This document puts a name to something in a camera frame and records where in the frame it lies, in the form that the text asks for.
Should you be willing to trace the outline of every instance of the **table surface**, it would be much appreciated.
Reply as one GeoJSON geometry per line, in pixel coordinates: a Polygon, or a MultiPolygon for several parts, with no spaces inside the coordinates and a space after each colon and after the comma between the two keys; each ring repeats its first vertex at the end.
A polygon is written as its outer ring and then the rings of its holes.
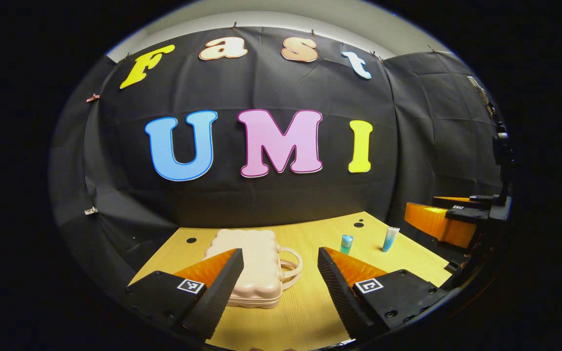
{"type": "MultiPolygon", "coordinates": [[[[417,242],[404,236],[396,237],[392,248],[381,248],[387,225],[362,212],[342,217],[271,227],[242,228],[271,229],[281,246],[291,247],[303,258],[299,281],[283,292],[281,301],[273,309],[248,309],[227,306],[208,344],[237,351],[252,347],[264,351],[296,351],[318,349],[348,340],[348,333],[335,310],[328,289],[318,271],[318,248],[340,249],[342,234],[354,238],[350,256],[374,265],[386,272],[406,269],[440,286],[450,273],[444,269],[448,262],[417,242]]],[[[147,261],[130,284],[153,271],[176,273],[203,259],[218,229],[180,228],[147,261]],[[189,244],[188,238],[196,238],[189,244]]],[[[281,259],[296,262],[286,252],[281,259]]]]}

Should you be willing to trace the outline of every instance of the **pink bag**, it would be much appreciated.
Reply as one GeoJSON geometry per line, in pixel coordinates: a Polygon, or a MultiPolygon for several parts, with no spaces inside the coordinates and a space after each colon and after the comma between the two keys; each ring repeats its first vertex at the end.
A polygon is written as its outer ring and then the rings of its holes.
{"type": "Polygon", "coordinates": [[[212,245],[205,251],[205,260],[227,250],[241,248],[244,269],[229,297],[228,306],[262,307],[271,309],[279,304],[281,293],[296,284],[301,277],[303,259],[288,247],[277,244],[275,233],[266,231],[242,231],[220,229],[212,245]],[[288,251],[298,258],[299,263],[279,259],[280,251],[288,251]],[[293,267],[283,271],[281,266],[293,267]],[[292,280],[283,283],[285,278],[292,280]]]}

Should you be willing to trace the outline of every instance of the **blue letter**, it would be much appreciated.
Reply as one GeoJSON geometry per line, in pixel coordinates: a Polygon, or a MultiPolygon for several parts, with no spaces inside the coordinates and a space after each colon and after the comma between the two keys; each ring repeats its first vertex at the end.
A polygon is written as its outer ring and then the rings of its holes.
{"type": "Polygon", "coordinates": [[[352,53],[351,51],[345,51],[342,53],[342,55],[348,58],[348,60],[350,61],[350,66],[353,67],[355,73],[359,74],[361,77],[366,79],[372,78],[372,74],[370,74],[370,72],[363,69],[363,65],[365,64],[365,61],[357,57],[357,54],[352,53]]]}
{"type": "Polygon", "coordinates": [[[149,122],[144,131],[149,134],[151,159],[162,177],[175,182],[193,180],[205,174],[214,161],[212,149],[212,122],[218,118],[215,111],[198,111],[185,118],[194,127],[196,156],[190,163],[179,163],[172,152],[172,130],[177,126],[173,117],[159,118],[149,122]]]}

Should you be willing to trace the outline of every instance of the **white wall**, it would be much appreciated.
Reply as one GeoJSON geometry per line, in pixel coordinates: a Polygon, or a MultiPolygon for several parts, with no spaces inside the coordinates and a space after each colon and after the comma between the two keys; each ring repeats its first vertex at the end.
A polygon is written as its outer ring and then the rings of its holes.
{"type": "Polygon", "coordinates": [[[449,51],[441,42],[381,7],[359,0],[201,0],[138,31],[107,55],[118,62],[153,44],[207,29],[265,26],[295,29],[357,46],[381,58],[449,51]]]}

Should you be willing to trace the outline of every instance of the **pink letter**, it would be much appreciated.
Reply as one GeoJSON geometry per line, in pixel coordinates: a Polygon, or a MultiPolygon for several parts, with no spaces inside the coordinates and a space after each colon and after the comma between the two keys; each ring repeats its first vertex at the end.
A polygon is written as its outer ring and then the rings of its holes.
{"type": "Polygon", "coordinates": [[[266,110],[244,111],[238,115],[238,120],[246,127],[246,166],[240,171],[244,177],[268,174],[262,149],[266,150],[277,173],[285,170],[294,149],[296,158],[290,165],[294,173],[314,173],[322,169],[318,159],[318,124],[322,114],[318,111],[298,111],[285,134],[266,110]]]}

